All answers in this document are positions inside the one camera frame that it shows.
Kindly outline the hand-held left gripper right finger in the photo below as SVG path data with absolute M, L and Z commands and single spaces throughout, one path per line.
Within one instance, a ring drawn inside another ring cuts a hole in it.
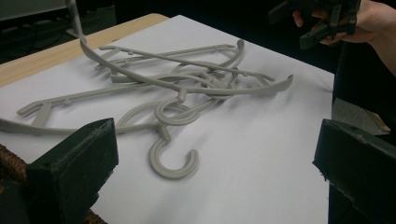
M 330 184 L 328 224 L 396 224 L 396 146 L 388 140 L 325 119 L 313 164 Z

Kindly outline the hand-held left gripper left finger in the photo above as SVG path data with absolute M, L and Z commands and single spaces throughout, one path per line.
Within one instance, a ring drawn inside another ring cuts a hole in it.
M 83 224 L 119 164 L 113 119 L 83 126 L 27 166 L 33 224 Z

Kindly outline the grey plastic clothes hanger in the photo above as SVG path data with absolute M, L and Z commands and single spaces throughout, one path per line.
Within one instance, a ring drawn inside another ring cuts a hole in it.
M 194 80 L 201 84 L 198 92 L 206 95 L 208 99 L 195 106 L 185 105 L 187 95 L 193 92 L 191 88 L 176 88 L 177 95 L 173 98 L 152 101 L 138 105 L 126 112 L 116 124 L 117 133 L 131 133 L 141 130 L 154 130 L 159 134 L 159 139 L 149 149 L 149 163 L 151 169 L 159 176 L 166 179 L 181 179 L 190 175 L 197 167 L 199 154 L 195 149 L 190 150 L 185 164 L 179 169 L 170 169 L 161 163 L 160 152 L 163 147 L 171 142 L 167 128 L 169 126 L 185 126 L 195 122 L 202 111 L 210 106 L 227 100 L 237 94 L 237 74 L 232 74 L 231 79 L 224 83 L 217 76 L 201 73 L 197 76 L 187 74 L 163 75 L 149 82 L 133 83 L 124 86 L 111 87 L 95 91 L 86 91 L 55 97 L 31 103 L 20 110 L 22 115 L 37 113 L 35 120 L 30 124 L 22 124 L 11 120 L 0 119 L 0 130 L 8 133 L 26 134 L 67 134 L 70 129 L 49 128 L 45 125 L 46 119 L 54 105 L 67 105 L 77 100 L 93 98 L 110 93 L 135 91 L 143 87 L 156 86 L 160 81 L 173 84 L 179 80 Z
M 127 63 L 120 63 L 119 66 L 123 66 Z M 122 74 L 116 73 L 118 78 L 122 77 Z M 216 71 L 213 75 L 217 76 L 218 79 L 224 83 L 231 79 L 232 75 L 225 71 Z M 240 90 L 245 90 L 245 94 L 273 94 L 275 92 L 285 91 L 289 88 L 293 81 L 293 76 L 288 76 L 282 82 L 269 81 L 259 76 L 243 76 L 238 75 L 236 80 L 236 87 Z M 190 93 L 187 95 L 185 105 L 195 107 L 205 102 L 208 97 L 202 93 Z
M 202 93 L 220 100 L 237 94 L 245 94 L 245 90 L 235 87 L 233 83 L 234 77 L 230 83 L 224 84 L 218 81 L 216 76 L 213 76 L 216 71 L 221 70 L 211 70 L 205 67 L 177 63 L 177 66 L 168 74 L 145 77 L 119 66 L 120 63 L 133 63 L 130 61 L 131 55 L 128 55 L 126 52 L 113 49 L 107 51 L 104 55 L 98 55 L 84 41 L 80 41 L 80 46 L 88 58 L 98 63 L 98 68 L 106 67 L 112 72 L 122 74 L 121 78 L 113 78 L 114 83 L 121 83 L 124 79 L 127 82 L 127 85 L 103 89 L 103 92 L 126 91 L 146 86 L 158 86 L 177 91 L 179 94 Z M 240 48 L 243 52 L 245 42 L 238 40 L 235 47 Z
M 176 51 L 169 51 L 169 52 L 163 52 L 163 53 L 150 53 L 150 52 L 145 52 L 137 49 L 127 49 L 127 48 L 122 48 L 122 47 L 117 47 L 117 46 L 102 46 L 100 47 L 100 50 L 119 50 L 120 52 L 126 52 L 128 55 L 131 55 L 130 61 L 140 61 L 140 60 L 148 60 L 148 59 L 161 59 L 169 62 L 174 62 L 174 63 L 179 63 L 182 65 L 194 65 L 194 66 L 199 66 L 199 67 L 205 67 L 211 70 L 221 70 L 221 71 L 226 71 L 230 73 L 237 73 L 241 74 L 243 76 L 259 76 L 262 77 L 266 80 L 269 81 L 275 81 L 273 77 L 270 77 L 265 74 L 261 73 L 256 73 L 256 72 L 249 72 L 249 71 L 244 71 L 244 70 L 236 70 L 233 68 L 230 68 L 229 65 L 234 63 L 241 55 L 242 51 L 240 48 L 236 48 L 233 45 L 227 45 L 227 44 L 222 44 L 222 45 L 215 45 L 215 46 L 207 46 L 207 47 L 200 47 L 200 48 L 195 48 L 195 49 L 183 49 L 183 50 L 176 50 Z M 189 61 L 189 60 L 184 60 L 178 58 L 178 55 L 183 55 L 183 54 L 189 54 L 189 53 L 196 53 L 196 52 L 203 52 L 207 50 L 214 50 L 214 51 L 230 51 L 233 53 L 233 57 L 221 64 L 216 64 L 216 63 L 209 63 L 209 62 L 199 62 L 199 61 Z

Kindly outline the grey flat panel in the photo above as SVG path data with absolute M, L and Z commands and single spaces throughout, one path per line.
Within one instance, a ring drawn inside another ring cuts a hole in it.
M 353 125 L 374 135 L 390 133 L 390 128 L 376 113 L 339 98 L 332 103 L 332 119 Z

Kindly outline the white metal stand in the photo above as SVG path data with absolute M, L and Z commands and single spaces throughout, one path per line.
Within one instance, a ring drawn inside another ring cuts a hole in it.
M 64 0 L 69 11 L 70 21 L 72 27 L 68 28 L 66 32 L 74 38 L 81 38 L 84 36 L 82 25 L 78 13 L 78 6 L 76 0 Z

